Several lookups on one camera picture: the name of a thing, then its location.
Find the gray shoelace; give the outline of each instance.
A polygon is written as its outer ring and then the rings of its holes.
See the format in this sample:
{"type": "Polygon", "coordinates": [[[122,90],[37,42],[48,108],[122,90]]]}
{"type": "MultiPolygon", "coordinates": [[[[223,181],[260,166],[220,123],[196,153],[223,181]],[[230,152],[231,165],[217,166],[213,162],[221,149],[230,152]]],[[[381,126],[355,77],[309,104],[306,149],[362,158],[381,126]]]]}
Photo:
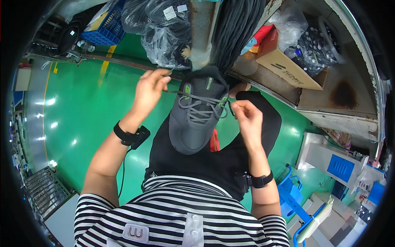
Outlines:
{"type": "Polygon", "coordinates": [[[169,92],[173,92],[173,93],[177,93],[177,94],[182,94],[183,96],[180,97],[180,99],[178,100],[178,105],[183,108],[183,109],[190,109],[191,112],[187,113],[187,115],[190,117],[190,121],[196,125],[204,125],[208,120],[212,119],[212,113],[214,113],[214,116],[217,119],[221,119],[221,118],[226,118],[228,116],[228,110],[226,109],[225,105],[226,103],[230,104],[229,100],[218,100],[218,99],[214,99],[214,98],[208,98],[208,97],[200,97],[200,96],[195,96],[192,94],[188,94],[186,92],[183,91],[169,91],[169,92]],[[188,106],[183,106],[181,104],[181,101],[187,97],[196,99],[197,101],[195,101],[193,104],[190,104],[188,106]],[[206,103],[206,105],[210,106],[212,111],[199,111],[196,110],[195,106],[201,105],[206,103]],[[220,107],[225,110],[226,114],[225,116],[221,117],[218,112],[215,110],[215,106],[218,103],[223,103],[220,105],[220,107]]]}

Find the hand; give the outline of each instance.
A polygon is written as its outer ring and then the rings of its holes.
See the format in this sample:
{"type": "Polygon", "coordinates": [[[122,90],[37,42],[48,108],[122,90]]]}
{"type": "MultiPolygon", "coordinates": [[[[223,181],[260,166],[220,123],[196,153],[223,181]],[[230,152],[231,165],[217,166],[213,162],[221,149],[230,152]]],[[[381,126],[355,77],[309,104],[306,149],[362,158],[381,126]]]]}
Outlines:
{"type": "Polygon", "coordinates": [[[119,123],[123,131],[133,133],[152,112],[162,95],[162,91],[167,90],[167,84],[171,80],[168,76],[169,72],[166,69],[147,70],[140,77],[137,82],[132,109],[119,123]]]}
{"type": "Polygon", "coordinates": [[[240,133],[247,150],[262,149],[262,112],[249,100],[237,100],[231,107],[239,121],[240,133]]]}

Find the black and white striped shirt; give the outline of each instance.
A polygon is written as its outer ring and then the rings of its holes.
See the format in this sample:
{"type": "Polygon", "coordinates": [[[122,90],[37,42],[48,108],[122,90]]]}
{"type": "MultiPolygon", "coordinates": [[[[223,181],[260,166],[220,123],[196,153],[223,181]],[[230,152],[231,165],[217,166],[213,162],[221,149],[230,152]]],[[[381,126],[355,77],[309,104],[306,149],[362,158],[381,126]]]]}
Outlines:
{"type": "Polygon", "coordinates": [[[256,219],[224,189],[182,176],[148,179],[145,193],[115,208],[106,199],[80,196],[76,246],[289,246],[278,215],[256,219]]]}

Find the black cable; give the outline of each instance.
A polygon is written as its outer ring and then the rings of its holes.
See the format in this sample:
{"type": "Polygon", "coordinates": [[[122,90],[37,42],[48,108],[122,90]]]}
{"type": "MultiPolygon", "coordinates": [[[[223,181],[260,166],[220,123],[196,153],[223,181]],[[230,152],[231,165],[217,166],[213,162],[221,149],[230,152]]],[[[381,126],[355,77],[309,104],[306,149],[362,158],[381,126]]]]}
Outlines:
{"type": "Polygon", "coordinates": [[[126,152],[124,160],[122,162],[122,164],[123,164],[122,183],[121,183],[121,189],[119,190],[118,199],[121,196],[122,188],[123,188],[123,181],[125,179],[125,159],[126,159],[126,155],[128,155],[128,152],[130,152],[130,150],[131,150],[131,148],[126,152]]]}
{"type": "Polygon", "coordinates": [[[262,0],[227,0],[221,5],[213,41],[213,62],[221,76],[228,74],[250,41],[265,9],[262,0]]]}
{"type": "Polygon", "coordinates": [[[323,135],[323,137],[324,137],[330,144],[335,145],[335,146],[338,146],[339,148],[343,148],[344,150],[351,151],[351,150],[349,150],[349,149],[346,149],[346,148],[340,146],[340,145],[337,144],[337,143],[333,143],[333,142],[329,141],[329,139],[326,138],[326,136],[323,135]]]}

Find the black pants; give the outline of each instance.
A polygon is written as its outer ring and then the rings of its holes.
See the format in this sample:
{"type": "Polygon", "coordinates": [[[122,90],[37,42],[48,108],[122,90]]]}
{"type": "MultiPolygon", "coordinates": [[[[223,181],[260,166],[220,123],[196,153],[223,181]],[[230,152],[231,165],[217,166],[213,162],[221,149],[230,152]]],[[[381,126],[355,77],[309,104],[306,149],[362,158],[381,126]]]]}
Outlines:
{"type": "MultiPolygon", "coordinates": [[[[280,114],[260,92],[239,92],[237,100],[249,100],[263,113],[262,146],[269,156],[281,127],[280,114]]],[[[198,153],[184,155],[173,148],[169,138],[169,116],[163,121],[154,137],[149,167],[144,181],[156,175],[179,175],[202,179],[226,190],[241,201],[244,193],[235,181],[235,174],[248,172],[248,153],[239,133],[235,139],[218,152],[210,151],[210,142],[198,153]]]]}

